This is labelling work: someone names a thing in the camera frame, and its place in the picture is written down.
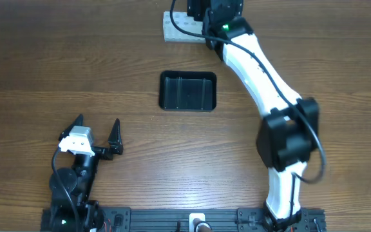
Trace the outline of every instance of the wood grain surface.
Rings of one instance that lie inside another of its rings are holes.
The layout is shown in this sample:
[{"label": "wood grain surface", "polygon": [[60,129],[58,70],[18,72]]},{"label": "wood grain surface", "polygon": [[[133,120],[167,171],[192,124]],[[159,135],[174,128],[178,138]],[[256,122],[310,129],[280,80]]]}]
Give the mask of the wood grain surface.
[{"label": "wood grain surface", "polygon": [[[91,195],[103,206],[262,206],[256,106],[204,44],[164,42],[170,4],[0,0],[0,230],[39,230],[57,137],[79,113],[96,144],[121,120],[124,154],[100,162]],[[328,170],[302,185],[302,205],[325,209],[329,231],[371,231],[371,0],[246,0],[243,15],[280,75],[321,107]],[[215,72],[217,108],[162,111],[164,70]],[[305,175],[318,167],[313,153]]]}]

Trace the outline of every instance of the wooden table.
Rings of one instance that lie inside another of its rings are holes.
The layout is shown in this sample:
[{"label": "wooden table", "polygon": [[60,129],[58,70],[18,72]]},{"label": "wooden table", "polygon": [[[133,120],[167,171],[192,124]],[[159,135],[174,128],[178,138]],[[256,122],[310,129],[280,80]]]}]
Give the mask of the wooden table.
[{"label": "wooden table", "polygon": [[[39,230],[57,137],[79,113],[99,145],[121,120],[124,154],[100,163],[91,195],[103,206],[262,206],[256,106],[204,44],[164,42],[170,4],[0,0],[0,229]],[[328,170],[302,185],[302,205],[325,209],[330,231],[371,231],[371,1],[247,0],[243,15],[280,75],[321,107]],[[217,108],[162,111],[168,69],[215,72]],[[318,166],[313,153],[305,175]]]}]

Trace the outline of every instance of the white plastic block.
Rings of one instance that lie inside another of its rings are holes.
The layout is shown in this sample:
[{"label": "white plastic block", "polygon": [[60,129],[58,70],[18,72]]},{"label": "white plastic block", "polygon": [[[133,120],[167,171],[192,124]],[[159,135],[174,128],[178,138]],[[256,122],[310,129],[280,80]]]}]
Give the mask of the white plastic block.
[{"label": "white plastic block", "polygon": [[[175,23],[188,32],[202,34],[203,22],[194,21],[186,12],[173,12]],[[162,20],[165,42],[205,43],[205,39],[179,32],[171,23],[170,12],[164,12]]]}]

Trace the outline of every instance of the black mounting base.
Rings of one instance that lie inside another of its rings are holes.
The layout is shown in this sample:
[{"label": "black mounting base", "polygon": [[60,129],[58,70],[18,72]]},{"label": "black mounting base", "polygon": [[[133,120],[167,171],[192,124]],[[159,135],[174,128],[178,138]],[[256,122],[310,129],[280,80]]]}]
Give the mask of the black mounting base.
[{"label": "black mounting base", "polygon": [[[109,223],[111,223],[112,232],[188,232],[190,213],[204,213],[205,220],[210,223],[215,232],[266,231],[262,226],[264,218],[262,208],[131,209],[105,207],[102,210],[105,214],[107,230],[109,231]],[[301,220],[292,228],[295,232],[318,232],[318,226],[321,231],[327,231],[324,210],[302,208]],[[41,231],[45,231],[43,223],[41,223]]]}]

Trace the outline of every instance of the black plastic container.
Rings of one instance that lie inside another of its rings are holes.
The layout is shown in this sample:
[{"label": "black plastic container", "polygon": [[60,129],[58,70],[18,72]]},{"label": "black plastic container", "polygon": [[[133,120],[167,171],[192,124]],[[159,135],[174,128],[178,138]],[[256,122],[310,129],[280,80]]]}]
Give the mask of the black plastic container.
[{"label": "black plastic container", "polygon": [[164,71],[160,107],[171,111],[212,111],[216,108],[217,76],[212,72]]}]

